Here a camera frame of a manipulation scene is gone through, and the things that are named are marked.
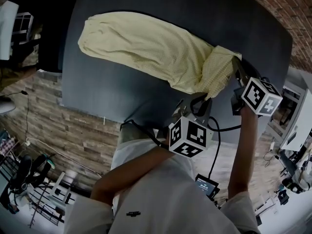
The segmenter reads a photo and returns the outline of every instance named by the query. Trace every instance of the floor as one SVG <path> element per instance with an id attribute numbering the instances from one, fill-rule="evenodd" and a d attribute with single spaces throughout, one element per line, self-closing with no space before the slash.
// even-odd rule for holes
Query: floor
<path id="1" fill-rule="evenodd" d="M 38 71 L 34 76 L 7 87 L 3 93 L 9 94 L 25 90 L 29 94 L 29 113 L 27 137 L 39 139 L 62 154 L 98 172 L 106 173 L 110 170 L 112 157 L 116 148 L 119 124 L 103 118 L 73 111 L 62 106 L 61 74 Z M 27 96 L 12 95 L 17 108 L 12 112 L 0 116 L 0 124 L 21 142 L 25 140 Z M 254 206 L 262 204 L 260 194 L 265 199 L 269 197 L 267 191 L 274 191 L 279 184 L 279 173 L 282 164 L 273 158 L 268 167 L 263 156 L 268 151 L 272 137 L 263 134 L 257 143 L 254 173 L 250 183 L 250 194 Z M 38 154 L 52 155 L 55 152 L 37 140 L 29 139 L 31 145 L 27 151 L 35 158 Z M 194 158 L 197 172 L 208 176 L 215 156 L 217 142 L 208 151 Z M 236 152 L 236 145 L 222 143 L 211 179 L 220 185 L 220 192 L 216 196 L 219 203 L 227 198 L 227 185 Z M 95 173 L 75 164 L 74 162 L 56 155 L 52 157 L 56 169 L 50 173 L 57 178 L 62 171 L 74 179 L 74 185 L 90 191 L 92 185 L 99 178 Z"/>

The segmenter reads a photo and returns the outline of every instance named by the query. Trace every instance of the white shirt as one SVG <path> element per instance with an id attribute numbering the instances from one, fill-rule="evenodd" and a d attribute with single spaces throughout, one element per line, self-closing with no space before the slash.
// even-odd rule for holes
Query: white shirt
<path id="1" fill-rule="evenodd" d="M 116 150 L 112 169 L 149 151 L 151 140 L 134 140 Z M 66 208 L 66 234 L 260 233 L 249 194 L 240 193 L 219 210 L 196 185 L 190 159 L 163 162 L 121 196 L 113 209 L 79 197 Z"/>

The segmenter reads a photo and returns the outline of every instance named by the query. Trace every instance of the wire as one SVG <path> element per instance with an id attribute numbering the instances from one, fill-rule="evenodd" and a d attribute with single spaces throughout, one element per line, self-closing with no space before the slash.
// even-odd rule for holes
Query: wire
<path id="1" fill-rule="evenodd" d="M 56 152 L 57 154 L 63 156 L 63 157 L 66 158 L 66 159 L 69 159 L 70 161 L 76 163 L 77 165 L 82 166 L 83 168 L 85 168 L 85 169 L 87 169 L 87 170 L 89 170 L 89 171 L 91 171 L 91 172 L 97 174 L 99 177 L 101 177 L 100 175 L 104 175 L 104 174 L 101 174 L 101 173 L 97 173 L 96 171 L 94 171 L 94 170 L 92 170 L 92 169 L 90 169 L 90 168 L 88 168 L 88 167 L 86 167 L 86 166 L 84 166 L 84 165 L 78 163 L 77 161 L 75 161 L 75 160 L 73 160 L 73 159 L 71 159 L 71 158 L 69 158 L 69 157 L 67 157 L 67 156 L 65 156 L 64 154 L 62 154 L 62 153 L 60 153 L 59 151 L 55 150 L 53 147 L 49 146 L 47 143 L 44 143 L 44 142 L 41 141 L 40 139 L 28 137 L 28 138 L 26 138 L 26 142 L 27 142 L 29 139 L 33 139 L 33 140 L 39 141 L 40 143 L 42 143 L 42 144 L 46 145 L 47 147 L 51 148 L 51 149 L 52 149 L 54 152 Z"/>
<path id="2" fill-rule="evenodd" d="M 268 167 L 269 164 L 271 163 L 271 160 L 274 158 L 274 156 L 272 156 L 270 159 L 265 159 L 265 156 L 266 156 L 269 152 L 271 152 L 271 151 L 272 151 L 272 150 L 269 150 L 269 151 L 266 152 L 265 155 L 263 156 L 263 159 L 264 159 L 265 161 L 267 161 L 267 163 L 264 165 L 264 167 Z"/>
<path id="3" fill-rule="evenodd" d="M 17 204 L 17 202 L 16 202 L 16 194 L 14 194 L 14 203 L 15 203 L 16 206 L 19 206 L 19 205 Z"/>
<path id="4" fill-rule="evenodd" d="M 138 129 L 140 129 L 140 130 L 141 130 L 143 133 L 145 133 L 149 138 L 151 138 L 152 141 L 153 141 L 157 146 L 162 147 L 162 148 L 167 149 L 167 150 L 169 149 L 169 146 L 168 146 L 168 145 L 166 145 L 166 144 L 160 142 L 158 139 L 156 139 L 156 137 L 155 137 L 153 134 L 151 134 L 149 131 L 147 131 L 146 129 L 144 129 L 144 127 L 142 127 L 142 126 L 136 124 L 136 123 L 134 122 L 133 119 L 130 119 L 130 120 L 128 120 L 128 121 L 122 123 L 122 124 L 120 125 L 120 129 L 121 129 L 125 124 L 128 124 L 128 123 L 134 124 Z"/>
<path id="5" fill-rule="evenodd" d="M 238 125 L 238 126 L 235 126 L 235 127 L 229 127 L 229 128 L 223 128 L 223 129 L 215 129 L 215 128 L 212 128 L 209 124 L 207 124 L 207 127 L 208 129 L 210 129 L 211 131 L 214 131 L 214 132 L 227 132 L 227 131 L 232 131 L 232 130 L 235 130 L 235 129 L 239 129 L 242 125 Z"/>
<path id="6" fill-rule="evenodd" d="M 27 113 L 26 113 L 26 131 L 25 131 L 25 139 L 27 139 L 27 133 L 28 133 L 28 113 L 29 113 L 29 94 L 27 94 Z"/>
<path id="7" fill-rule="evenodd" d="M 11 95 L 16 95 L 16 94 L 21 94 L 21 91 L 20 92 L 16 92 L 16 93 L 11 93 L 11 94 L 8 94 L 8 95 L 3 95 L 3 96 L 11 96 Z"/>
<path id="8" fill-rule="evenodd" d="M 216 161 L 216 158 L 218 157 L 218 154 L 219 154 L 219 149 L 220 149 L 220 144 L 221 144 L 221 134 L 220 134 L 220 128 L 219 128 L 219 124 L 218 122 L 216 121 L 215 118 L 213 117 L 209 117 L 209 119 L 212 119 L 215 124 L 216 124 L 216 127 L 217 127 L 217 132 L 218 132 L 218 139 L 219 139 L 219 143 L 218 143 L 218 148 L 216 150 L 216 154 L 215 154 L 215 157 L 214 157 L 214 161 L 213 161 L 213 165 L 211 166 L 211 169 L 210 169 L 210 172 L 209 172 L 209 175 L 208 175 L 208 179 L 210 179 L 210 175 L 211 173 L 213 172 L 213 169 L 214 169 L 214 166 L 215 166 L 215 161 Z"/>

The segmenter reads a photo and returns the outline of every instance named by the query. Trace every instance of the hand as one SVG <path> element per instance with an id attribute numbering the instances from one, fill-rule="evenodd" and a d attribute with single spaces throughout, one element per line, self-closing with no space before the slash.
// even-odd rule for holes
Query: hand
<path id="1" fill-rule="evenodd" d="M 257 115 L 253 112 L 253 110 L 248 106 L 245 105 L 241 110 L 240 110 L 240 115 L 245 118 L 245 117 L 257 117 Z"/>

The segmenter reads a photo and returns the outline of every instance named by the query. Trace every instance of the wall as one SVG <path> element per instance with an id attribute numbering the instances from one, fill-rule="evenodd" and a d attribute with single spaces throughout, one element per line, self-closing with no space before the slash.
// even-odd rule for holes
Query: wall
<path id="1" fill-rule="evenodd" d="M 291 65 L 312 72 L 312 0 L 256 0 L 293 38 Z"/>

